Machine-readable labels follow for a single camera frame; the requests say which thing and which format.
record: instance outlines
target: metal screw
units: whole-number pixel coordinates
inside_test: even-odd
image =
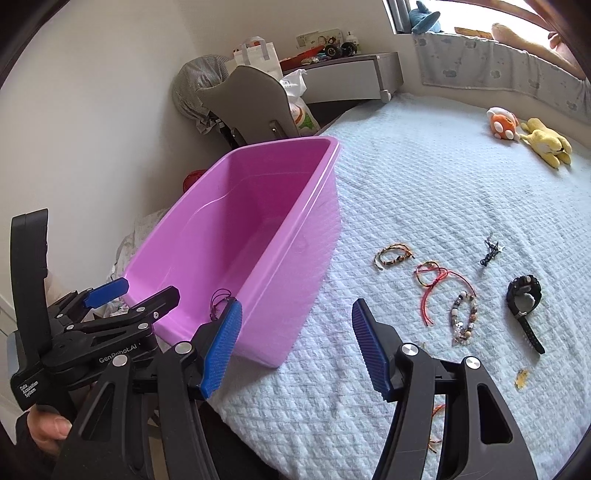
[[[480,368],[480,360],[478,360],[475,356],[469,356],[466,358],[466,366],[473,370],[478,370]]]
[[[405,343],[402,346],[402,352],[404,355],[415,356],[418,353],[418,347],[413,343]]]
[[[116,367],[122,367],[127,363],[127,355],[117,355],[113,359],[113,365]]]
[[[193,345],[191,345],[189,342],[181,342],[174,347],[174,351],[179,355],[189,353],[191,350],[193,350]]]

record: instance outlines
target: plastic bag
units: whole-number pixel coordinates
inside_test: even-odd
[[[306,91],[303,75],[304,69],[295,70],[285,75],[279,83],[287,93],[287,99],[290,103],[291,117],[293,118],[300,135],[310,137],[320,130],[320,125],[312,116],[310,109],[301,96]]]

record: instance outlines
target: gray bedside table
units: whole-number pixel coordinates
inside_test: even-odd
[[[361,54],[300,68],[307,72],[302,98],[308,104],[370,99],[388,103],[403,81],[397,52]]]

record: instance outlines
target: pink plastic tub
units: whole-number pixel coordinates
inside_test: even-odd
[[[281,365],[304,324],[340,232],[332,137],[230,152],[174,205],[133,257],[128,304],[173,285],[177,308],[155,325],[170,344],[209,322],[214,291],[243,308],[234,353]]]

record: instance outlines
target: window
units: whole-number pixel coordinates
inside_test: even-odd
[[[524,0],[504,1],[531,12],[534,11]],[[513,15],[498,12],[490,8],[444,0],[423,0],[423,3],[429,10],[441,12],[439,22],[444,32],[454,33],[454,27],[490,32],[493,23],[500,23],[506,25],[526,40],[548,46],[547,30]],[[416,8],[417,6],[416,0],[411,0],[410,4],[411,8]]]

